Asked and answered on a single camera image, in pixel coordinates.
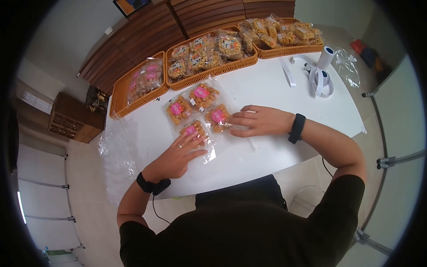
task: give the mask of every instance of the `black wristband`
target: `black wristband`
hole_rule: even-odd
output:
[[[153,193],[154,196],[160,194],[170,185],[170,179],[162,179],[157,184],[150,181],[147,182],[142,176],[142,172],[138,174],[136,182],[138,183],[139,187],[141,187],[142,191],[146,193]]]
[[[288,141],[292,144],[295,144],[298,140],[301,140],[302,129],[304,128],[305,116],[297,114],[295,116],[294,123],[292,125],[292,130],[289,133]]]
[[[154,183],[147,182],[144,177],[142,177],[142,172],[138,174],[138,177],[136,178],[136,182],[138,183],[139,187],[141,187],[142,191],[146,193],[152,193],[154,190]]]

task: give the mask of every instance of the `black cable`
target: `black cable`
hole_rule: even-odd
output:
[[[325,169],[326,169],[326,171],[328,172],[328,174],[329,174],[331,177],[333,177],[333,175],[330,173],[330,171],[328,170],[328,168],[326,168],[325,161],[324,161],[323,157],[322,157],[322,163],[323,163],[323,167],[325,167]]]
[[[156,214],[156,216],[157,216],[157,217],[159,217],[160,219],[162,219],[162,220],[164,220],[165,222],[167,222],[168,224],[170,224],[170,222],[168,222],[167,220],[165,220],[165,219],[163,219],[162,217],[160,217],[160,216],[158,216],[158,215],[157,215],[156,209],[154,208],[154,195],[153,195],[153,210],[154,210],[154,213]]]

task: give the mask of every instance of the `finger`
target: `finger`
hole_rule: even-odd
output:
[[[251,136],[257,136],[256,130],[246,130],[246,131],[240,131],[240,130],[229,130],[228,131],[231,135],[237,136],[237,137],[251,137]]]
[[[200,157],[201,155],[204,155],[204,154],[206,154],[208,151],[207,150],[197,150],[197,151],[194,151],[194,152],[191,152],[191,153],[188,153],[187,155],[185,155],[185,157],[184,157],[184,160],[186,161],[186,162],[190,162],[191,160],[193,160],[193,159],[195,159],[195,158],[197,158],[197,157]]]
[[[262,110],[262,106],[248,105],[244,106],[240,111],[256,111],[260,112]]]
[[[184,140],[182,141],[182,143],[179,143],[179,144],[184,147],[188,142],[190,142],[191,140],[193,140],[198,135],[199,135],[199,132],[196,131],[196,132],[192,133],[191,135],[186,136],[184,138]]]
[[[234,117],[234,118],[245,118],[245,119],[256,119],[258,117],[258,115],[256,113],[243,111],[243,112],[234,113],[232,115],[232,117]]]
[[[198,148],[199,144],[201,142],[204,142],[205,139],[207,137],[206,136],[200,136],[199,138],[196,138],[194,140],[191,140],[190,142],[188,142],[182,149],[184,153],[188,153],[190,150]]]
[[[175,141],[170,145],[171,147],[177,147],[179,143],[181,143],[185,138],[185,134],[184,135],[180,135],[177,139],[175,139]]]
[[[254,126],[257,120],[231,117],[228,122],[235,125]]]

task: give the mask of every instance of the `receipt paper roll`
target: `receipt paper roll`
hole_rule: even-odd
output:
[[[323,47],[319,60],[316,63],[316,67],[322,70],[326,69],[326,67],[329,66],[334,57],[335,51],[333,49],[327,46]]]

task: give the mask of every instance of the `floor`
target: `floor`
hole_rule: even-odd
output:
[[[325,39],[332,40],[334,36],[349,36],[347,32],[340,32],[340,28],[321,28]],[[372,91],[377,84],[369,69],[357,57],[357,68],[361,77],[361,87],[348,90],[359,110],[367,133],[359,133],[353,139],[360,145],[365,155],[368,180],[362,205],[359,209],[361,227],[372,209],[375,197],[381,183],[383,170],[376,169],[376,160],[384,156],[383,141],[377,114],[370,98],[362,98],[361,93]],[[117,207],[112,205],[106,197],[105,185],[102,177],[103,163],[98,154],[97,136],[89,144],[70,141],[67,147],[67,179],[70,185],[69,195],[71,209],[76,218],[77,232],[83,243],[83,248],[75,249],[74,254],[85,267],[122,266],[119,249],[120,238],[116,225]],[[326,162],[330,172],[335,168]],[[274,173],[288,207],[291,206],[295,193],[307,185],[316,185],[326,190],[331,176],[322,164],[320,155],[297,164],[293,167]],[[159,216],[168,221],[179,215],[195,209],[195,196],[179,199],[156,200],[155,208]],[[149,202],[144,215],[149,227],[159,233],[167,227],[167,223],[158,219]]]

